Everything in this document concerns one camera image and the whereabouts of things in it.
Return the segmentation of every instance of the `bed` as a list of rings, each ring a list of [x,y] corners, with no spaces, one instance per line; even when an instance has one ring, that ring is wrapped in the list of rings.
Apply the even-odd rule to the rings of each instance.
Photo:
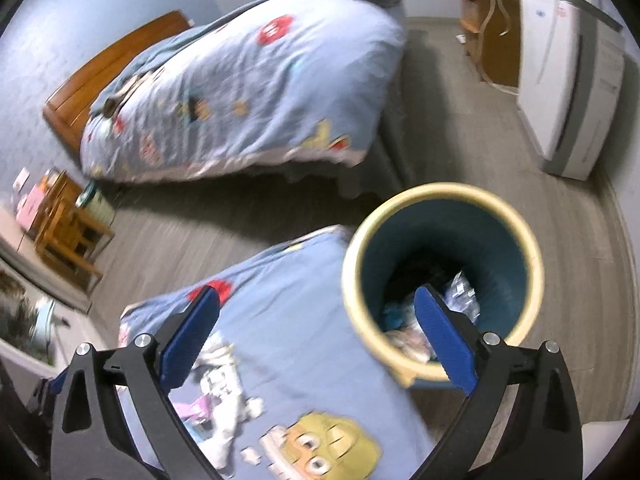
[[[84,65],[43,114],[97,179],[320,174],[386,198],[412,184],[404,40],[400,0],[258,0],[195,28],[174,11]]]
[[[407,391],[342,305],[349,238],[325,228],[124,311],[122,346],[155,333],[201,286],[217,290],[220,318],[169,398],[224,478],[408,480],[433,450]],[[142,459],[161,467],[126,388],[120,402]]]

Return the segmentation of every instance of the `wooden headboard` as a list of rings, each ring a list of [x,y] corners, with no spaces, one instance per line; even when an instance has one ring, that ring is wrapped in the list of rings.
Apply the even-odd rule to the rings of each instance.
[[[53,92],[42,115],[73,155],[80,158],[89,108],[105,86],[140,52],[189,27],[178,10],[160,16],[104,49]]]

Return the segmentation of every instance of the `bed sheet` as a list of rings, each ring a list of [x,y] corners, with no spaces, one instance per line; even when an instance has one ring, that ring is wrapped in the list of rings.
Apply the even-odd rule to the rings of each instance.
[[[214,354],[212,344],[216,355],[233,365],[225,368],[222,390],[239,387],[241,400],[234,404],[220,395],[219,405],[235,421],[233,431],[227,427],[228,451],[216,434],[216,427],[231,424],[228,417],[214,415],[209,434],[191,428],[196,441],[206,439],[200,447],[214,465],[222,465],[224,475],[404,480],[433,449],[408,393],[364,348],[346,315],[340,272],[348,238],[343,228],[327,228],[124,312],[122,344],[138,333],[156,332],[205,283],[218,290],[223,307],[208,353],[201,353],[200,366],[170,399],[184,409],[202,396],[203,378],[220,371],[211,367],[215,360],[207,360]],[[160,466],[126,389],[121,402],[143,459]]]
[[[93,117],[83,171],[189,180],[288,161],[360,163],[405,42],[398,8],[268,0],[149,73],[116,115]]]

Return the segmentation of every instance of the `silver bolt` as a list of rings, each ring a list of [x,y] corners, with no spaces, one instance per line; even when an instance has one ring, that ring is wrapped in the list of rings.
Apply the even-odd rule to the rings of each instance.
[[[482,339],[489,346],[496,346],[500,343],[500,336],[497,334],[494,334],[493,332],[487,332],[482,336]]]
[[[547,341],[545,343],[545,348],[552,354],[557,354],[560,351],[560,347],[555,341]]]
[[[76,348],[76,354],[87,355],[89,350],[91,350],[91,345],[89,343],[82,343],[81,345],[78,345],[78,348]]]
[[[136,346],[140,348],[144,348],[149,343],[151,343],[151,336],[149,334],[140,334],[135,340]]]

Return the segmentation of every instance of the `red patch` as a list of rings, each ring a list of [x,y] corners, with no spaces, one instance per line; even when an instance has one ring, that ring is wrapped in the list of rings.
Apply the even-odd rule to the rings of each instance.
[[[116,137],[119,136],[124,131],[124,121],[120,116],[116,117],[116,120],[113,121],[113,133],[116,134]]]
[[[209,285],[211,288],[215,288],[218,293],[218,297],[220,298],[220,307],[224,306],[226,300],[229,299],[231,295],[231,283],[226,282],[225,280],[211,280],[209,283],[205,285]],[[187,294],[187,298],[189,301],[193,301],[196,299],[196,296],[202,290],[202,286],[198,286],[194,288],[189,294]]]
[[[335,139],[334,142],[329,144],[327,149],[340,152],[341,150],[348,150],[350,147],[351,147],[351,141],[349,140],[349,137],[341,136]]]
[[[258,44],[265,46],[273,43],[280,38],[283,38],[288,33],[291,23],[293,23],[293,16],[285,14],[275,20],[271,20],[260,30],[258,34]]]

